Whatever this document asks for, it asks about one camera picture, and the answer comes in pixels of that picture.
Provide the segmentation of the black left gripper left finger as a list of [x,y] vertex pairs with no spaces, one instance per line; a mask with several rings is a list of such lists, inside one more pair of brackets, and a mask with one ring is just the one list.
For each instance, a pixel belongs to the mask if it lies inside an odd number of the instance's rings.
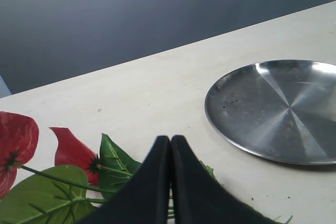
[[169,193],[170,140],[158,136],[126,185],[79,223],[167,223]]

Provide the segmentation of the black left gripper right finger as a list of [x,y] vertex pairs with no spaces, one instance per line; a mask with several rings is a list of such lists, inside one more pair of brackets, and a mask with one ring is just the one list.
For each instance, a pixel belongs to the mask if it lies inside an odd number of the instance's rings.
[[201,165],[186,138],[171,140],[176,223],[273,223],[226,191]]

